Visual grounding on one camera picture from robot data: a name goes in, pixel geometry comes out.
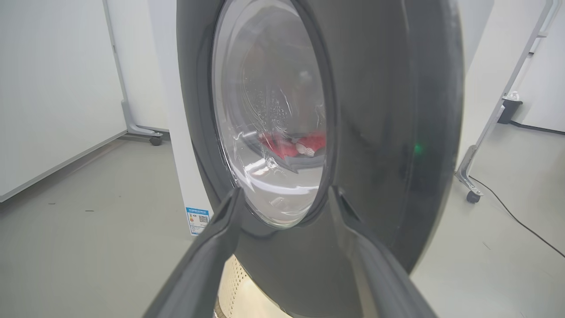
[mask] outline black cable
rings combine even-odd
[[[487,188],[490,192],[492,192],[492,194],[498,199],[498,201],[502,204],[502,206],[508,211],[508,213],[510,214],[510,216],[512,216],[513,219],[516,220],[516,222],[520,223],[520,225],[522,225],[523,227],[525,227],[528,231],[532,232],[533,235],[537,236],[540,240],[544,241],[544,243],[546,243],[547,245],[549,245],[551,248],[553,248],[557,253],[561,254],[561,256],[565,257],[565,255],[563,253],[561,253],[560,250],[556,249],[553,245],[549,244],[548,241],[544,240],[543,237],[539,236],[536,232],[534,232],[532,229],[530,229],[529,227],[525,226],[522,222],[520,222],[520,220],[518,220],[514,214],[512,214],[512,212],[510,212],[510,210],[508,210],[508,208],[506,207],[506,205],[502,202],[502,200],[498,197],[498,195],[496,195],[496,193],[494,193],[494,191],[487,187],[486,184],[484,184],[483,182],[480,182],[479,180],[471,177],[473,180],[475,180],[476,182],[479,182],[480,184],[482,184],[485,188]]]

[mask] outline caster wheel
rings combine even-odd
[[[469,193],[467,193],[467,201],[470,203],[477,203],[480,199],[481,197],[474,194],[473,191],[469,191]]]
[[[163,142],[163,140],[161,139],[161,137],[151,137],[151,138],[149,138],[149,142],[153,146],[158,146]]]

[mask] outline washing machine door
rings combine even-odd
[[[235,187],[245,194],[243,268],[290,316],[362,317],[328,193],[410,273],[459,139],[452,2],[179,0],[177,45],[215,213]]]

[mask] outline metal stand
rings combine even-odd
[[[467,201],[471,203],[477,203],[484,195],[477,187],[471,182],[469,178],[469,169],[471,168],[471,163],[473,158],[475,158],[475,153],[477,153],[477,145],[472,145],[467,149],[463,161],[459,165],[459,169],[455,172],[455,177],[461,181],[467,188],[469,188],[469,193],[467,194]]]
[[[479,146],[481,145],[487,134],[490,132],[490,129],[494,126],[494,124],[498,122],[498,119],[502,115],[502,112],[504,111],[504,106],[502,106],[503,98],[509,92],[514,81],[516,80],[516,77],[518,76],[518,72],[520,72],[520,69],[524,64],[524,61],[526,60],[526,57],[528,56],[528,53],[534,41],[536,40],[536,38],[543,36],[543,35],[540,36],[540,29],[544,24],[545,20],[547,19],[547,15],[549,14],[552,5],[553,5],[553,0],[546,0],[545,7],[541,12],[540,18],[538,19],[538,22],[534,27],[534,30],[530,35],[528,42],[526,43],[524,51],[522,52],[522,55],[520,56],[520,59],[518,60],[518,63],[516,64],[516,67],[514,68],[512,75],[510,76],[510,80],[508,81],[506,87],[504,88],[504,91],[502,92],[501,98],[498,100],[496,106],[494,107],[494,110],[491,113],[490,118],[486,123],[485,128],[483,129],[483,132],[479,136],[477,143],[469,147],[469,149],[465,153],[465,156],[463,157],[463,161],[461,162],[459,168],[455,172],[455,176],[457,177],[457,179],[461,181],[463,184],[465,184],[465,186],[467,186],[467,188],[469,189],[469,193],[467,194],[467,201],[469,201],[470,203],[479,202],[479,200],[483,196],[483,193],[479,191],[479,189],[471,182],[469,178],[469,172],[471,170],[471,165],[473,163],[473,159],[475,158],[475,154],[477,153],[477,150],[479,150]]]
[[[122,96],[124,97],[124,99],[121,101],[121,109],[124,112],[125,125],[126,128],[128,129],[128,133],[135,135],[151,136],[151,138],[149,139],[151,144],[155,146],[160,145],[162,142],[161,136],[163,136],[163,134],[153,130],[138,127],[133,121],[132,111],[131,108],[129,107],[128,95],[127,92],[125,91],[124,78],[121,73],[120,59],[118,57],[118,53],[116,52],[114,32],[112,30],[110,12],[108,11],[108,1],[102,0],[102,3],[104,4],[104,13],[106,14],[106,23],[108,25],[108,32],[110,33],[110,43],[112,44],[112,51],[114,52],[114,61],[116,62],[116,69],[118,70],[118,78],[120,79],[121,93]]]

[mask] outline green indicator light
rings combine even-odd
[[[414,145],[414,154],[415,155],[418,156],[418,155],[422,154],[423,151],[424,151],[424,148],[422,147],[422,145],[420,145],[420,144]]]

